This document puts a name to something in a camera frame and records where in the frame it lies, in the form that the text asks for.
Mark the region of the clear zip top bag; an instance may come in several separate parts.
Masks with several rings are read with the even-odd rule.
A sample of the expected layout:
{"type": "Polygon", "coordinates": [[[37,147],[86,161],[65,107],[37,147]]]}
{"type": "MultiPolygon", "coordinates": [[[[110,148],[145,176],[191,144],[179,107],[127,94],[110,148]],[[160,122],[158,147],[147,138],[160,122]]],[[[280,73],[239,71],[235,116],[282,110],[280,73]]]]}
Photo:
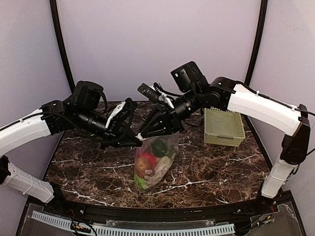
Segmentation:
{"type": "Polygon", "coordinates": [[[134,160],[134,184],[144,192],[156,186],[170,170],[179,149],[179,133],[141,141],[134,160]]]}

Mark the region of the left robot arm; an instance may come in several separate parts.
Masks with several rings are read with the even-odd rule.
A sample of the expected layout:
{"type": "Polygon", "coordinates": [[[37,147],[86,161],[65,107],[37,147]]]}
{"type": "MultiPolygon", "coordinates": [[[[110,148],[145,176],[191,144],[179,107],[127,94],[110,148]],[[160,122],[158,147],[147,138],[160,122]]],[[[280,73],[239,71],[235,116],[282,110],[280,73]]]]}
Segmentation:
{"type": "Polygon", "coordinates": [[[107,115],[96,112],[99,101],[106,100],[103,87],[89,81],[79,81],[70,97],[42,105],[31,114],[0,129],[0,183],[32,196],[43,203],[62,198],[60,188],[39,180],[16,167],[6,154],[26,143],[77,129],[84,137],[107,147],[140,147],[142,142],[131,129],[136,102],[128,98],[107,115]]]}

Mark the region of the dark green pepper toy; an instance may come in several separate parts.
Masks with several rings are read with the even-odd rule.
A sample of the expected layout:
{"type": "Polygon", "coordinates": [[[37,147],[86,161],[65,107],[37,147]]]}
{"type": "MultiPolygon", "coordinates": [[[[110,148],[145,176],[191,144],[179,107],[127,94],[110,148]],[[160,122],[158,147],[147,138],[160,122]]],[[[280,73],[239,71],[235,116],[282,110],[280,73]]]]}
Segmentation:
{"type": "Polygon", "coordinates": [[[168,152],[166,143],[161,139],[156,139],[154,142],[152,142],[151,150],[153,155],[158,158],[166,156],[168,152]]]}

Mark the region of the green apple toy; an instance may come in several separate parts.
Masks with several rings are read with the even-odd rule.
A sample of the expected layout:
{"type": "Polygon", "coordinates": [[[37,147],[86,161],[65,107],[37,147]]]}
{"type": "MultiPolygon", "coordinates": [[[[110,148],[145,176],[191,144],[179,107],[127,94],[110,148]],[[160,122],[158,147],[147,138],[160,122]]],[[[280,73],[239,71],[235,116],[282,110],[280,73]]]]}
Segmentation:
{"type": "Polygon", "coordinates": [[[134,184],[135,187],[139,190],[139,191],[144,191],[149,189],[150,187],[146,184],[146,180],[139,177],[136,173],[134,174],[134,184]]]}

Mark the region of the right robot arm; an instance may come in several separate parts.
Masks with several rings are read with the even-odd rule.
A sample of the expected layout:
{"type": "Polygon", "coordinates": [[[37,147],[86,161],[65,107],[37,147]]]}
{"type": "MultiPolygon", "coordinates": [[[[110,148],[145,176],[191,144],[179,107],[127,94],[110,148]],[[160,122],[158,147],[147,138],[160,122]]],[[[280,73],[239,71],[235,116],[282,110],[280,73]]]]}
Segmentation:
{"type": "Polygon", "coordinates": [[[182,121],[200,108],[241,113],[284,133],[282,152],[261,188],[261,195],[274,198],[293,170],[307,157],[310,122],[306,106],[286,104],[251,89],[246,84],[217,77],[208,83],[197,64],[190,61],[171,72],[183,95],[171,105],[159,101],[159,93],[142,84],[138,91],[156,105],[142,124],[138,138],[171,135],[183,131],[182,121]]]}

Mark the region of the red pepper toy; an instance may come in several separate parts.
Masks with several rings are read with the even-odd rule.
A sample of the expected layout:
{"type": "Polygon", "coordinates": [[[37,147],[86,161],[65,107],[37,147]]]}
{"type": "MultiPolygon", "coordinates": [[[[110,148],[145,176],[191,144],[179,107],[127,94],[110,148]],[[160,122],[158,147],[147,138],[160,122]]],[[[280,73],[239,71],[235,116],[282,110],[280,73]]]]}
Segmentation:
{"type": "Polygon", "coordinates": [[[145,158],[146,160],[148,160],[152,165],[156,165],[157,163],[160,162],[161,158],[156,157],[150,153],[144,153],[141,155],[142,158],[145,158]]]}

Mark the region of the white garlic toy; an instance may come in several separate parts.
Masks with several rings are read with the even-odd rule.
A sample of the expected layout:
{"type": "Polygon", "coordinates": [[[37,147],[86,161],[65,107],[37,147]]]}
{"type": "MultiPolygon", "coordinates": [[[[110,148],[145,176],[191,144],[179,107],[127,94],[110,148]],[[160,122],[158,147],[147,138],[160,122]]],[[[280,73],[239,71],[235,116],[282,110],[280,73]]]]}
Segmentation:
{"type": "Polygon", "coordinates": [[[169,158],[162,158],[156,165],[155,173],[152,176],[145,176],[146,185],[151,188],[157,185],[168,172],[172,165],[172,161],[169,158]]]}

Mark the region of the brown potato toy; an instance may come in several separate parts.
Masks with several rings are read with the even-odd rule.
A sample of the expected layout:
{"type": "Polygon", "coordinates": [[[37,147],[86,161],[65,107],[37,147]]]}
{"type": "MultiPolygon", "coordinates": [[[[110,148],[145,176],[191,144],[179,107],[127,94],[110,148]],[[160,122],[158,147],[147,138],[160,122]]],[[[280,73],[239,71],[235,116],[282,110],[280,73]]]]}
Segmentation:
{"type": "Polygon", "coordinates": [[[155,174],[155,165],[146,158],[138,158],[135,162],[135,172],[140,178],[151,177],[155,174]]]}

